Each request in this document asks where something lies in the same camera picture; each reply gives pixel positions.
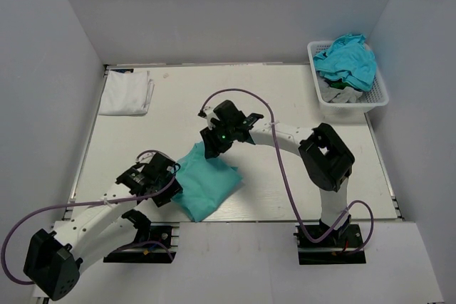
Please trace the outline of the teal green t shirt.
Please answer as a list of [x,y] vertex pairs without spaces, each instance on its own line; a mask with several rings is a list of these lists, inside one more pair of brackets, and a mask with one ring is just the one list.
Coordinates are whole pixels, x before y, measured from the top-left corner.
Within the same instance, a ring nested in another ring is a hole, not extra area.
[[218,210],[242,182],[237,167],[218,157],[205,158],[203,142],[194,144],[178,164],[176,179],[182,191],[172,200],[193,222],[201,222]]

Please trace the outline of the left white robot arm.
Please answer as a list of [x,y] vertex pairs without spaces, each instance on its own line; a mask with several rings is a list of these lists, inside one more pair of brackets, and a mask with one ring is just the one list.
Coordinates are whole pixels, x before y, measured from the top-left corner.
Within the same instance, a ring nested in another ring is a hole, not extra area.
[[88,204],[67,224],[35,233],[29,244],[24,273],[52,301],[68,295],[89,267],[112,252],[154,246],[169,251],[161,233],[140,204],[170,203],[182,191],[176,179],[180,165],[156,152],[117,177],[97,203]]

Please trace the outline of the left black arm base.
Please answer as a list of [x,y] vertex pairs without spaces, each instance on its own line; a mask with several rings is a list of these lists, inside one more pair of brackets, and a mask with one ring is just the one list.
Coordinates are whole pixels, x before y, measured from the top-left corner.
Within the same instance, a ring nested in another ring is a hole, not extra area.
[[132,243],[108,254],[104,263],[170,264],[177,253],[179,224],[152,224],[136,233]]

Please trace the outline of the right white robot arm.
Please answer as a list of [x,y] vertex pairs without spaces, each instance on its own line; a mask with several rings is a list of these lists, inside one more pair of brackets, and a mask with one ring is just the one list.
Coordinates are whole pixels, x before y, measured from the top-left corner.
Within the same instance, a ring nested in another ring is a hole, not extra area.
[[330,246],[346,240],[351,221],[346,211],[348,178],[355,158],[330,125],[321,123],[310,129],[273,122],[258,113],[246,116],[230,100],[201,110],[199,116],[207,121],[200,131],[207,159],[225,153],[235,141],[278,146],[299,156],[320,190],[322,239]]

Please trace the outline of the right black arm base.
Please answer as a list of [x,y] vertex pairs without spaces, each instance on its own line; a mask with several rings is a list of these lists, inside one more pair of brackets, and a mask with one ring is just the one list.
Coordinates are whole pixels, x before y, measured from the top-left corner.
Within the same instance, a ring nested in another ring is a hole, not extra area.
[[326,237],[320,243],[310,242],[301,230],[296,227],[294,236],[297,242],[300,265],[356,265],[366,264],[363,249],[353,251],[363,244],[361,229],[358,224],[350,224],[339,240],[332,236]]

